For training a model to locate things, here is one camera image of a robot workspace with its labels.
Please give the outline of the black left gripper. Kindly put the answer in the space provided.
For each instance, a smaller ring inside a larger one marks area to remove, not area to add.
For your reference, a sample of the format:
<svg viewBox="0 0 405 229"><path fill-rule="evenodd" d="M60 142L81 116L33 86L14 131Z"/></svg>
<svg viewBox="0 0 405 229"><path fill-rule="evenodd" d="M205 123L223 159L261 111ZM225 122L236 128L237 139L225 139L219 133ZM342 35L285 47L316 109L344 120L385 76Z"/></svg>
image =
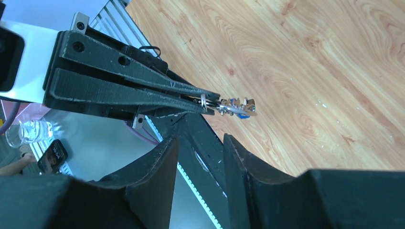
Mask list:
<svg viewBox="0 0 405 229"><path fill-rule="evenodd" d="M131 120L136 114L164 117L214 115L195 102L220 94L182 83L78 31L62 31L50 62L43 104L86 115Z"/></svg>

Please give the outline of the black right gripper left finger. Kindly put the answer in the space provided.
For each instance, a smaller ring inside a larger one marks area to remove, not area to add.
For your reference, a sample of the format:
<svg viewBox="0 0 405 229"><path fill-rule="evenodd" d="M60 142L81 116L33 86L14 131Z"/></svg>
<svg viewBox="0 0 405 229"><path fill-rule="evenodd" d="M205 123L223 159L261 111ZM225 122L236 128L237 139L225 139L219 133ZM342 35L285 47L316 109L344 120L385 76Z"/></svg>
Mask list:
<svg viewBox="0 0 405 229"><path fill-rule="evenodd" d="M178 163L176 136L99 181L2 176L3 229L167 229Z"/></svg>

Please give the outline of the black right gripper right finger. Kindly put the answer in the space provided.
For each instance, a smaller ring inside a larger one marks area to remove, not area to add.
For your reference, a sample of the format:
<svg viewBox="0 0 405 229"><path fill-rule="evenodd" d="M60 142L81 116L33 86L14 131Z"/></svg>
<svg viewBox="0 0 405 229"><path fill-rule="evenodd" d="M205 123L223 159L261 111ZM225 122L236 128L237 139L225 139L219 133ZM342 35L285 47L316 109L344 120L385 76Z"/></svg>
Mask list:
<svg viewBox="0 0 405 229"><path fill-rule="evenodd" d="M402 229L404 172L310 169L290 176L224 136L233 229Z"/></svg>

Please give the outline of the large metal keyring with keys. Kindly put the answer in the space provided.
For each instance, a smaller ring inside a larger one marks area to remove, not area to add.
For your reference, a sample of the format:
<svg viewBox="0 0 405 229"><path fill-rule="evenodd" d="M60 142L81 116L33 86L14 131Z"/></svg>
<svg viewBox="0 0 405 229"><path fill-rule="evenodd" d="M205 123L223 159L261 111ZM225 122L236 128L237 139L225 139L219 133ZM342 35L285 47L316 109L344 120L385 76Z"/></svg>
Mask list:
<svg viewBox="0 0 405 229"><path fill-rule="evenodd" d="M218 111L221 116L235 115L240 119L248 119L252 116L256 116L255 100L246 97L243 100L240 100L240 98L230 98L211 101L207 99L205 94L202 94L197 102L204 111L208 111L208 108L213 108Z"/></svg>

